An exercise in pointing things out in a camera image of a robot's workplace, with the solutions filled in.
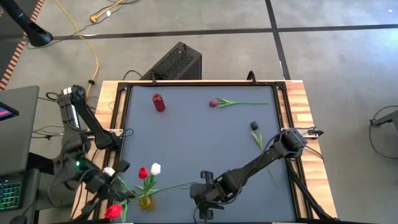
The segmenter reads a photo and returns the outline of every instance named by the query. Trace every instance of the concrete floor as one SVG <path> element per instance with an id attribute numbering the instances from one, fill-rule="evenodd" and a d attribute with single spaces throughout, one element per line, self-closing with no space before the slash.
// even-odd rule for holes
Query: concrete floor
<path id="1" fill-rule="evenodd" d="M 79 28 L 105 0 L 60 0 Z M 272 1 L 278 27 L 398 24 L 398 2 L 344 0 Z M 46 0 L 37 22 L 54 36 L 74 32 L 57 5 Z M 270 28 L 263 0 L 142 0 L 123 6 L 84 34 L 171 30 Z M 398 30 L 280 33 L 291 79 L 304 80 L 315 125 L 325 131 L 322 154 L 338 216 L 342 220 L 395 223 L 398 220 L 398 161 L 372 151 L 368 120 L 383 106 L 398 105 Z M 120 80 L 129 69 L 145 73 L 178 41 L 203 54 L 203 79 L 283 79 L 272 33 L 140 37 L 91 40 L 103 80 Z M 66 40 L 22 53 L 7 88 L 40 86 L 40 95 L 66 86 L 86 86 L 95 69 L 89 48 Z M 40 101 L 35 126 L 61 124 L 58 106 Z M 373 130 L 376 147 L 398 156 L 392 126 Z M 60 140 L 34 139 L 31 151 L 55 157 Z M 41 212 L 40 223 L 66 220 L 67 209 Z"/>

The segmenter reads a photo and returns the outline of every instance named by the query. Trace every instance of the gray tabletop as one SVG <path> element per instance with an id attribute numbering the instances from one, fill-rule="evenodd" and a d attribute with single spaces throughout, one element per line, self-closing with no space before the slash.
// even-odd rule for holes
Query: gray tabletop
<path id="1" fill-rule="evenodd" d="M 151 100 L 154 93 L 163 96 L 164 112 L 155 110 Z M 208 102 L 217 97 L 269 104 L 210 108 Z M 124 139 L 122 158 L 131 167 L 122 178 L 130 187 L 142 185 L 139 168 L 150 169 L 154 162 L 162 166 L 156 189 L 202 182 L 201 170 L 212 171 L 217 177 L 261 153 L 251 134 L 251 121 L 259 124 L 264 142 L 279 132 L 269 86 L 134 86 L 129 103 L 126 128 L 134 129 L 134 135 Z M 131 202 L 126 222 L 193 222 L 195 203 L 188 189 L 165 190 L 154 198 L 153 211 L 141 210 L 137 201 Z M 269 170 L 250 178 L 237 200 L 225 210 L 215 210 L 214 217 L 212 222 L 223 223 L 294 221 L 285 161 L 275 161 Z"/>

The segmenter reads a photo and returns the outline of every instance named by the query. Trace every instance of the yellow cable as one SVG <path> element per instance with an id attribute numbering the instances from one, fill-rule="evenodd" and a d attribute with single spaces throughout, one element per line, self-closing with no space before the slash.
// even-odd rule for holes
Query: yellow cable
<path id="1" fill-rule="evenodd" d="M 99 14 L 97 14 L 97 15 L 91 15 L 91 16 L 90 16 L 90 21 L 91 21 L 92 23 L 95 23 L 95 22 L 97 21 L 97 19 L 98 19 L 100 16 L 102 16 L 106 11 L 112 9 L 113 7 L 117 6 L 118 4 L 120 4 L 120 3 L 123 2 L 123 1 L 124 1 L 124 0 L 119 0 L 118 2 L 116 2 L 115 4 L 113 4 L 112 6 L 107 7 L 106 9 L 102 10 Z"/>
<path id="2" fill-rule="evenodd" d="M 100 65 L 99 65 L 99 63 L 98 63 L 97 53 L 95 52 L 93 46 L 80 34 L 79 29 L 77 28 L 77 26 L 76 26 L 76 24 L 74 23 L 73 19 L 69 16 L 69 14 L 68 14 L 68 13 L 66 12 L 66 10 L 62 7 L 62 5 L 61 5 L 57 0 L 54 0 L 54 1 L 55 1 L 55 3 L 57 3 L 57 5 L 58 5 L 59 8 L 63 11 L 63 13 L 68 17 L 69 21 L 72 23 L 72 25 L 73 25 L 73 27 L 75 28 L 76 33 L 79 35 L 79 37 L 80 37 L 82 40 L 84 40 L 84 41 L 86 42 L 86 44 L 90 47 L 91 51 L 93 52 L 93 55 L 94 55 L 94 57 L 95 57 L 96 68 L 95 68 L 94 75 L 93 75 L 93 77 L 92 77 L 91 79 L 94 80 L 95 77 L 96 77 L 97 74 L 98 74 L 98 69 L 99 69 L 99 67 L 100 67 Z M 92 86 L 92 84 L 89 83 L 89 84 L 88 84 L 87 91 L 86 91 L 86 98 L 89 97 L 91 86 Z"/>

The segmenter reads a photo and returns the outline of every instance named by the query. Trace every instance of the black computer case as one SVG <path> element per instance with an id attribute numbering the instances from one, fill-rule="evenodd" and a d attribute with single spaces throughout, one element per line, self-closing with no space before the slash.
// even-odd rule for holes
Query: black computer case
<path id="1" fill-rule="evenodd" d="M 201 53 L 178 42 L 141 80 L 201 80 Z"/>

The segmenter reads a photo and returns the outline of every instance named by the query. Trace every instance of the metal stand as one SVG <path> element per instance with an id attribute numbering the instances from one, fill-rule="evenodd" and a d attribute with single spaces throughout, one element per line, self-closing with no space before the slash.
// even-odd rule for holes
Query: metal stand
<path id="1" fill-rule="evenodd" d="M 0 0 L 0 6 L 25 31 L 34 47 L 47 45 L 53 39 L 52 34 L 31 21 L 14 0 Z"/>
<path id="2" fill-rule="evenodd" d="M 372 119 L 370 120 L 370 122 L 373 127 L 380 127 L 380 125 L 382 124 L 393 122 L 394 126 L 396 127 L 396 130 L 398 131 L 398 110 L 389 113 L 379 119 Z"/>

